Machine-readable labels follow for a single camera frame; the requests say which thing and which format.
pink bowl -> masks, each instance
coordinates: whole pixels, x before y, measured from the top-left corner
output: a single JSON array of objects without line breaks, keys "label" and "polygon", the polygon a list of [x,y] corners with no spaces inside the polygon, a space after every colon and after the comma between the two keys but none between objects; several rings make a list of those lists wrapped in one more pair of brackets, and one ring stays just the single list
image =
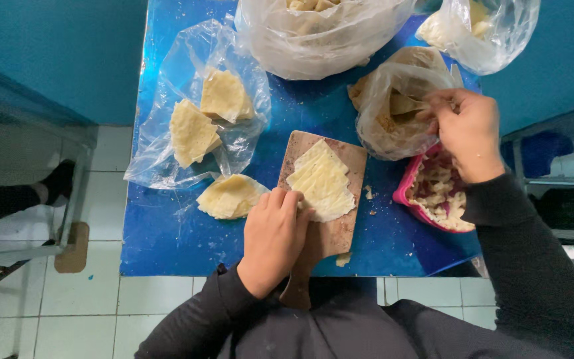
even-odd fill
[{"label": "pink bowl", "polygon": [[413,185],[413,181],[415,180],[415,177],[418,175],[419,167],[423,161],[424,156],[425,155],[430,156],[430,155],[433,155],[439,151],[442,151],[442,144],[440,144],[440,143],[429,148],[429,150],[426,151],[426,153],[424,153],[422,155],[417,155],[417,156],[411,157],[411,161],[409,162],[406,170],[404,171],[402,181],[400,181],[400,185],[398,186],[398,189],[395,190],[395,192],[394,192],[394,196],[393,196],[394,201],[399,203],[399,204],[403,204],[403,205],[409,207],[409,211],[411,212],[411,214],[416,216],[416,218],[418,218],[422,222],[429,224],[429,225],[432,225],[436,228],[440,228],[441,230],[443,230],[445,232],[450,232],[450,233],[470,232],[470,231],[472,231],[472,229],[468,230],[468,231],[456,231],[454,229],[446,228],[443,225],[438,224],[437,222],[434,222],[433,220],[431,220],[427,216],[426,213],[424,213],[424,211],[422,210],[422,208],[419,205],[409,203],[409,200],[407,200],[407,198],[406,198],[405,193]]}]

person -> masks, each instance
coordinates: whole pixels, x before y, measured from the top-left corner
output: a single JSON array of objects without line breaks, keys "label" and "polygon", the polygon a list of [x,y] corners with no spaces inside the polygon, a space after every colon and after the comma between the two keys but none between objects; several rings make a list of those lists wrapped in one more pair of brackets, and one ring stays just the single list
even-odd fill
[{"label": "person", "polygon": [[69,198],[74,170],[74,161],[63,160],[37,183],[0,186],[0,218],[39,204],[52,206],[60,195]]},{"label": "person", "polygon": [[477,228],[497,330],[407,299],[378,306],[354,288],[310,311],[280,305],[272,291],[296,261],[311,213],[297,216],[301,193],[275,188],[249,213],[242,260],[229,270],[219,265],[135,358],[574,358],[574,266],[505,170],[496,102],[465,89],[426,100],[418,118],[437,119],[434,129],[468,183],[463,219]]}]

table surface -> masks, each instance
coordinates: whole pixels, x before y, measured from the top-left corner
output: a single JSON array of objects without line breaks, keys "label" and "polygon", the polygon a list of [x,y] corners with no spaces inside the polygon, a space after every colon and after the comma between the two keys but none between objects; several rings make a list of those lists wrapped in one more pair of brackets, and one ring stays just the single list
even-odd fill
[{"label": "table surface", "polygon": [[[143,66],[137,100],[133,154],[139,125],[152,108],[158,68],[176,34],[210,18],[222,21],[235,13],[236,1],[150,0],[143,45]],[[375,53],[365,67],[319,81],[287,81],[268,73],[272,118],[261,135],[245,175],[273,188],[283,162],[291,131],[302,130],[360,145],[355,132],[357,111],[347,96],[355,83],[405,45],[424,45],[414,37],[426,18],[412,15],[400,32]],[[453,63],[445,58],[447,66]],[[480,92],[478,78],[460,67],[465,86]],[[479,255],[475,232],[445,233],[420,223],[392,194],[408,160],[367,160],[363,185],[370,185],[373,200],[360,200],[349,264],[335,265],[335,257],[323,260],[314,276],[409,276],[422,277]],[[243,255],[245,219],[216,220],[196,208],[196,198],[211,181],[189,190],[155,190],[130,183],[123,229],[120,272],[123,276],[205,276],[219,263],[229,266]]]}]

finger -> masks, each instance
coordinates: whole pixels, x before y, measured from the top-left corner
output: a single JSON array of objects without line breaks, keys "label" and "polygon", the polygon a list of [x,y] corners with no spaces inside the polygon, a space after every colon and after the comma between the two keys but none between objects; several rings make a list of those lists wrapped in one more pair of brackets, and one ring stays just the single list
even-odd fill
[{"label": "finger", "polygon": [[429,125],[429,128],[427,128],[427,130],[424,133],[427,135],[437,136],[438,130],[439,130],[438,122],[433,121],[433,122],[431,122],[431,124]]},{"label": "finger", "polygon": [[258,199],[258,203],[256,203],[256,207],[259,209],[267,208],[267,203],[269,203],[269,193],[263,193],[260,195]]},{"label": "finger", "polygon": [[287,211],[289,214],[296,215],[296,209],[298,207],[298,202],[305,199],[305,196],[300,191],[287,192],[285,199],[283,200],[282,209]]},{"label": "finger", "polygon": [[274,188],[272,193],[269,195],[269,203],[267,204],[267,208],[281,208],[283,206],[283,200],[286,194],[287,191],[283,190],[282,188]]},{"label": "finger", "polygon": [[419,111],[418,113],[415,114],[415,119],[420,122],[428,122],[428,120],[431,119],[432,117],[435,116],[430,108]]},{"label": "finger", "polygon": [[301,243],[298,243],[298,245],[301,246],[300,248],[302,248],[302,245],[305,243],[309,220],[315,212],[315,209],[307,208],[300,214],[300,216],[298,216],[298,218],[296,218],[296,239],[302,241]]},{"label": "finger", "polygon": [[444,121],[445,119],[451,118],[455,113],[451,108],[451,102],[445,101],[440,97],[433,97],[429,99],[429,105],[431,106],[431,111],[435,113],[438,121]]},{"label": "finger", "polygon": [[467,98],[480,96],[473,91],[469,91],[463,88],[456,88],[456,89],[441,89],[429,93],[428,95],[424,96],[423,100],[426,102],[430,102],[432,98],[441,98],[446,102],[454,102],[456,105],[460,105],[464,102]]}]

wooden block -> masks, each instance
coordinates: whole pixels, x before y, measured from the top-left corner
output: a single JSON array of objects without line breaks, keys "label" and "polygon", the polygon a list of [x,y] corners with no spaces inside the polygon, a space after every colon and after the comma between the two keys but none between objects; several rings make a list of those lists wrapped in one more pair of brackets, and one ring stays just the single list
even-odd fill
[{"label": "wooden block", "polygon": [[305,247],[292,268],[290,281],[281,295],[283,304],[303,310],[311,308],[311,301],[309,300],[309,276],[311,275],[311,270],[323,258],[346,253],[351,248],[362,190],[362,180],[364,179],[365,165],[367,163],[367,150],[362,147],[303,131],[294,131],[291,133],[287,144],[283,167],[278,177],[278,187],[291,190],[286,180],[293,173],[296,159],[307,152],[320,139],[325,139],[329,147],[349,168],[347,173],[347,178],[349,178],[348,189],[353,194],[356,207],[336,220],[326,223],[309,223]]},{"label": "wooden block", "polygon": [[66,252],[54,258],[57,273],[79,273],[85,268],[90,227],[87,223],[76,222],[70,227]]}]

